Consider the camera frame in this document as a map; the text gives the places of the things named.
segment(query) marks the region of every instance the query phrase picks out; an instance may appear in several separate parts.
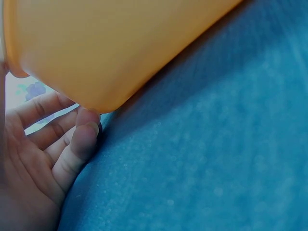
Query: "purple flower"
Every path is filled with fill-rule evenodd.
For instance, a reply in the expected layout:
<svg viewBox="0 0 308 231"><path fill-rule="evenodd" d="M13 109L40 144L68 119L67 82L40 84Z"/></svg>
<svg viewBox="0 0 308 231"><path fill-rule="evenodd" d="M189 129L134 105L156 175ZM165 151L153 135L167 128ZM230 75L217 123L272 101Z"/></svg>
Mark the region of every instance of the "purple flower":
<svg viewBox="0 0 308 231"><path fill-rule="evenodd" d="M34 84L30 84L27 88L27 95L26 95L26 101L31 100L32 98L42 95L46 93L46 89L44 85L41 82L36 82Z"/></svg>
<svg viewBox="0 0 308 231"><path fill-rule="evenodd" d="M26 95L26 101L31 100L32 98L45 94L46 88L41 82L36 82L34 84L30 84L27 88L27 95ZM49 117L46 117L38 122L38 124L44 124L50 122L54 118L54 114L50 115Z"/></svg>

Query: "finger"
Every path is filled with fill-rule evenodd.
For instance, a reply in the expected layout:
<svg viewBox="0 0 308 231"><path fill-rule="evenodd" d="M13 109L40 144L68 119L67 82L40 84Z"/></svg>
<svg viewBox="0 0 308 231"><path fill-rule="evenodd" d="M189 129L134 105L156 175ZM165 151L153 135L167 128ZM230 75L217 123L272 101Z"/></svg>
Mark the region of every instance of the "finger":
<svg viewBox="0 0 308 231"><path fill-rule="evenodd" d="M51 168L53 168L54 164L59 159L59 156L63 152L63 150L71 143L75 130L76 127L72 127L59 140L57 140L55 143L45 149L44 153L51 161Z"/></svg>
<svg viewBox="0 0 308 231"><path fill-rule="evenodd" d="M42 129L28 135L28 138L39 149L45 150L75 126L78 111L80 111L80 107L54 119Z"/></svg>
<svg viewBox="0 0 308 231"><path fill-rule="evenodd" d="M24 129L26 129L41 119L44 119L53 113L74 104L75 103L67 97L54 91L37 96L20 107L12 109L8 113L16 114L19 117Z"/></svg>
<svg viewBox="0 0 308 231"><path fill-rule="evenodd" d="M70 145L63 150L52 168L54 179L65 193L91 157L98 133L98 125L93 122L76 128Z"/></svg>
<svg viewBox="0 0 308 231"><path fill-rule="evenodd" d="M76 118L76 127L86 125L87 123L94 122L99 124L101 120L100 115L94 110L80 110ZM49 155L54 163L58 160L60 154L66 146L68 146L73 137L75 128L70 129L65 135L63 135L59 140L46 148L45 153Z"/></svg>
<svg viewBox="0 0 308 231"><path fill-rule="evenodd" d="M101 121L101 114L94 109L81 110L76 118L76 127L85 125L89 122L99 124Z"/></svg>

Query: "hand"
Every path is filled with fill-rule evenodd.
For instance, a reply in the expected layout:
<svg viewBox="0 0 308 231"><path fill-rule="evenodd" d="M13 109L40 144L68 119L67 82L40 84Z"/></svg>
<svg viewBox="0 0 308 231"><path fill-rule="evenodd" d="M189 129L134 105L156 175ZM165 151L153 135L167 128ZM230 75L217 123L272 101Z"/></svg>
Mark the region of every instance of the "hand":
<svg viewBox="0 0 308 231"><path fill-rule="evenodd" d="M56 229L67 191L92 154L100 116L79 107L28 136L25 129L73 104L53 92L6 113L0 154L1 230Z"/></svg>

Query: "blue surface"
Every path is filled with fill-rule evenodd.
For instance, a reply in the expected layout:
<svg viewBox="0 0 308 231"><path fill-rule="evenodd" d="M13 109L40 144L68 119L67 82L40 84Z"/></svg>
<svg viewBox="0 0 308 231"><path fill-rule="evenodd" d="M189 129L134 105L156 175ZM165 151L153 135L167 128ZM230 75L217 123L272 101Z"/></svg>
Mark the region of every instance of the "blue surface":
<svg viewBox="0 0 308 231"><path fill-rule="evenodd" d="M307 231L307 64L308 1L246 1L111 115L59 230Z"/></svg>

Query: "blue fabric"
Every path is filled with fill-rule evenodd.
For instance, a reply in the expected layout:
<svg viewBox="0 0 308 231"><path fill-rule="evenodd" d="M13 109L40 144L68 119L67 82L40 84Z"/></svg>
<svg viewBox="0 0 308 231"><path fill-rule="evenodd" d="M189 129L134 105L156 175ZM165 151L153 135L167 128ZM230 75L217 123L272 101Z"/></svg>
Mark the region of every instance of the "blue fabric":
<svg viewBox="0 0 308 231"><path fill-rule="evenodd" d="M307 103L308 1L246 1L105 116L59 230L307 231Z"/></svg>

